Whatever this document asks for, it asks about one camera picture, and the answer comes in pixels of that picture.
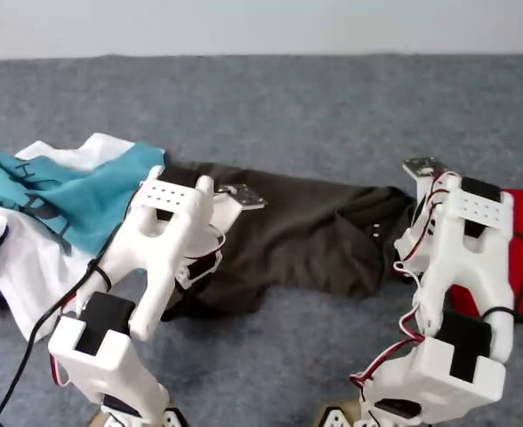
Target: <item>clothing pile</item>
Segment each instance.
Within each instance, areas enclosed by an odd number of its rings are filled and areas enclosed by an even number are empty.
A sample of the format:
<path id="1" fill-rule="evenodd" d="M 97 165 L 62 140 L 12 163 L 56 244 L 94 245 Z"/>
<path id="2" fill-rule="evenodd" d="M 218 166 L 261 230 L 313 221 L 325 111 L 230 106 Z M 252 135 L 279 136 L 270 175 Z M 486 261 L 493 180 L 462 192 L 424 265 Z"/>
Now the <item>clothing pile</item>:
<path id="1" fill-rule="evenodd" d="M 0 307 L 8 306 L 25 338 L 83 275 L 155 165 L 207 174 L 217 185 L 245 183 L 269 202 L 240 215 L 211 283 L 176 316 L 251 312 L 273 285 L 371 294 L 391 277 L 393 241 L 414 204 L 392 187 L 176 162 L 162 149 L 102 133 L 79 149 L 38 141 L 15 156 L 0 153 Z"/>

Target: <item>red wire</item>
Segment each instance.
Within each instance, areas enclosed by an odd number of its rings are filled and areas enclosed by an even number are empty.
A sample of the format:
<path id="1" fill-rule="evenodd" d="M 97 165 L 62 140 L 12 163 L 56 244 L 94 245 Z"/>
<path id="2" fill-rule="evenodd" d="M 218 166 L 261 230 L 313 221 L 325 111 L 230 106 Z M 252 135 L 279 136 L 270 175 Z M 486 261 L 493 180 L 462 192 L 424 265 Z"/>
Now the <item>red wire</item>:
<path id="1" fill-rule="evenodd" d="M 448 193 L 448 192 L 449 191 L 447 189 L 436 189 L 435 191 L 432 191 L 430 193 L 430 195 L 426 198 L 426 205 L 428 205 L 428 203 L 433 199 L 433 197 L 436 194 L 438 194 L 438 193 Z M 412 247 L 412 250 L 408 253 L 408 255 L 406 255 L 401 260 L 401 262 L 406 262 L 409 259 L 411 259 L 415 255 L 415 253 L 417 252 L 417 250 L 420 247 L 420 245 L 422 244 L 423 239 L 425 238 L 425 235 L 426 235 L 426 233 L 428 231 L 428 228 L 430 227 L 431 216 L 433 215 L 433 211 L 434 211 L 436 205 L 438 205 L 438 204 L 433 204 L 431 206 L 430 213 L 428 214 L 428 219 L 425 222 L 425 224 L 423 225 L 423 230 L 422 230 L 422 233 L 420 234 L 420 237 L 418 238 L 417 242 L 415 242 L 415 245 L 414 245 L 414 247 Z"/>
<path id="2" fill-rule="evenodd" d="M 398 342 L 397 344 L 394 345 L 392 350 L 390 350 L 384 356 L 382 356 L 381 358 L 376 360 L 374 362 L 374 364 L 366 370 L 367 371 L 366 375 L 363 375 L 363 376 L 351 375 L 350 376 L 350 380 L 352 381 L 352 383 L 356 384 L 359 388 L 361 388 L 361 385 L 358 385 L 357 383 L 364 384 L 364 382 L 366 380 L 372 379 L 373 373 L 376 371 L 376 369 L 378 369 L 378 367 L 382 363 L 384 363 L 392 354 L 394 354 L 394 352 L 396 350 L 399 350 L 400 348 L 402 348 L 403 346 L 405 346 L 405 345 L 407 345 L 407 344 L 409 344 L 411 342 L 418 342 L 418 341 L 415 340 L 414 338 L 408 338 L 407 340 L 403 340 L 403 341 Z"/>
<path id="3" fill-rule="evenodd" d="M 52 372 L 52 381 L 54 381 L 54 384 L 60 386 L 60 382 L 58 381 L 58 376 L 56 374 L 56 369 L 58 369 L 58 367 L 56 366 L 56 358 L 51 354 L 50 355 L 50 370 Z"/>

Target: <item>white plastic part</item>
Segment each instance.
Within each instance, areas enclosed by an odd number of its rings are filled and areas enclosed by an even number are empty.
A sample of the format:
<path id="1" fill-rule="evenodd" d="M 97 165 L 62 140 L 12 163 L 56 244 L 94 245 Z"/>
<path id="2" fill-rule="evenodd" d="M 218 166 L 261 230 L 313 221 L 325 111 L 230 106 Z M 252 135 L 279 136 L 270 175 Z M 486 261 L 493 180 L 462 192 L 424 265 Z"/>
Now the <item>white plastic part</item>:
<path id="1" fill-rule="evenodd" d="M 191 239 L 209 238 L 206 231 L 213 215 L 213 180 L 201 176 L 195 189 L 157 181 L 162 170 L 154 167 L 133 198 L 129 214 L 100 267 L 115 284 L 136 269 L 147 271 L 147 289 L 129 322 L 131 337 L 147 341 L 165 310 L 174 276 Z M 173 212 L 169 222 L 157 220 L 156 208 Z M 97 273 L 76 294 L 79 314 L 90 295 L 104 290 Z"/>
<path id="2" fill-rule="evenodd" d="M 458 285 L 470 291 L 479 313 L 492 307 L 513 307 L 509 284 L 509 243 L 512 238 L 513 198 L 501 193 L 501 203 L 472 195 L 461 189 L 461 178 L 448 175 L 435 189 L 448 193 L 435 195 L 441 203 L 429 216 L 432 203 L 426 203 L 416 223 L 394 246 L 405 258 L 428 230 L 415 256 L 403 262 L 406 270 L 423 272 L 422 286 L 414 296 L 419 304 L 416 320 L 420 331 L 434 336 L 440 328 L 447 290 Z M 465 221 L 480 222 L 487 227 L 479 238 L 464 236 Z M 491 359 L 501 363 L 511 355 L 514 323 L 510 314 L 495 312 L 486 322 L 493 329 Z"/>
<path id="3" fill-rule="evenodd" d="M 227 233 L 243 210 L 243 207 L 227 193 L 217 194 L 214 196 L 211 224 L 222 233 Z"/>
<path id="4" fill-rule="evenodd" d="M 84 329 L 82 320 L 63 317 L 48 343 L 72 383 L 95 404 L 108 394 L 136 409 L 144 423 L 161 423 L 168 392 L 141 364 L 129 336 L 109 330 L 92 356 L 75 350 Z"/>
<path id="5" fill-rule="evenodd" d="M 426 338 L 407 356 L 384 362 L 374 380 L 365 382 L 363 414 L 370 410 L 379 420 L 391 419 L 397 425 L 440 423 L 501 399 L 506 375 L 503 364 L 479 356 L 469 383 L 449 374 L 453 353 L 453 345 Z M 417 402 L 422 406 L 421 417 L 406 419 L 381 410 L 374 406 L 381 399 Z"/>
<path id="6" fill-rule="evenodd" d="M 330 410 L 325 416 L 319 427 L 352 427 L 341 409 Z"/>
<path id="7" fill-rule="evenodd" d="M 101 412 L 111 415 L 103 427 L 149 427 L 149 424 L 139 417 L 118 413 L 109 407 L 101 407 Z M 155 425 L 157 427 L 182 427 L 182 422 L 176 412 L 167 409 L 163 413 L 162 423 Z"/>
<path id="8" fill-rule="evenodd" d="M 132 270 L 147 271 L 147 288 L 129 321 L 131 337 L 141 341 L 148 340 L 155 330 L 172 295 L 175 277 L 188 288 L 218 267 L 221 261 L 221 253 L 216 251 L 220 245 L 218 229 L 227 231 L 242 211 L 231 198 L 213 207 L 210 177 L 201 176 L 193 189 L 158 181 L 161 172 L 162 166 L 151 169 L 99 262 L 112 285 Z M 171 212 L 173 216 L 168 222 L 158 221 L 156 209 Z M 213 250 L 214 266 L 189 279 L 188 265 L 193 261 L 187 257 Z M 105 290 L 102 276 L 94 272 L 76 293 L 76 313 L 80 314 L 94 292 Z M 84 328 L 83 321 L 62 318 L 48 347 L 66 369 L 71 382 L 91 402 L 101 405 L 103 396 L 108 394 L 141 414 L 140 418 L 102 407 L 115 417 L 108 424 L 179 427 L 181 423 L 173 411 L 164 413 L 169 403 L 168 392 L 141 364 L 131 338 L 108 331 L 96 355 L 91 356 L 75 350 Z"/>

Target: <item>white wire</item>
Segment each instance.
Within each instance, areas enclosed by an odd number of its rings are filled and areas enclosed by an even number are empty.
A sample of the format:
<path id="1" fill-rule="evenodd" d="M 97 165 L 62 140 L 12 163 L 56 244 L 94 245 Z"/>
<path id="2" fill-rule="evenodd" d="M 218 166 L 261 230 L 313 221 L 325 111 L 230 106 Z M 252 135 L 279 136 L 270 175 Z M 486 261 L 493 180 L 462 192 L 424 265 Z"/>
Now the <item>white wire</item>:
<path id="1" fill-rule="evenodd" d="M 189 260 L 199 260 L 200 258 L 203 258 L 209 254 L 214 254 L 218 251 L 220 251 L 222 249 L 222 247 L 226 244 L 226 233 L 222 233 L 215 225 L 213 224 L 208 224 L 208 227 L 211 229 L 211 230 L 214 230 L 215 234 L 216 234 L 216 238 L 221 238 L 221 242 L 219 242 L 219 244 L 211 251 L 208 251 L 206 254 L 202 254 L 202 255 L 199 255 L 199 256 L 185 256 L 185 258 L 189 259 Z"/>
<path id="2" fill-rule="evenodd" d="M 394 351 L 394 349 L 397 348 L 398 346 L 400 346 L 404 341 L 407 341 L 407 340 L 402 340 L 402 341 L 392 344 L 390 347 L 388 347 L 386 350 L 384 350 L 382 353 L 380 353 L 378 356 L 376 356 L 376 358 L 372 362 L 370 362 L 368 367 L 363 372 L 358 372 L 356 374 L 353 374 L 353 375 L 351 375 L 351 377 L 355 378 L 359 383 L 362 383 L 362 381 L 360 381 L 360 378 L 362 378 L 363 376 L 368 376 L 368 371 L 370 371 L 374 367 L 374 365 L 378 362 L 378 360 L 383 359 L 386 357 L 386 355 L 392 353 Z"/>
<path id="3" fill-rule="evenodd" d="M 406 269 L 406 267 L 404 267 L 404 263 L 402 261 L 394 262 L 392 264 L 392 268 L 395 271 L 397 271 L 398 273 L 403 273 L 404 275 L 409 276 L 410 278 L 412 278 L 414 280 L 414 282 L 415 282 L 415 285 L 418 286 L 418 289 L 422 287 L 422 282 L 417 277 L 417 275 L 413 271 Z"/>
<path id="4" fill-rule="evenodd" d="M 54 363 L 54 373 L 56 374 L 56 383 L 58 384 L 59 387 L 68 387 L 70 384 L 69 378 L 65 383 L 62 382 L 62 380 L 60 378 L 60 366 L 58 364 L 58 360 L 56 358 L 53 358 L 52 360 Z"/>

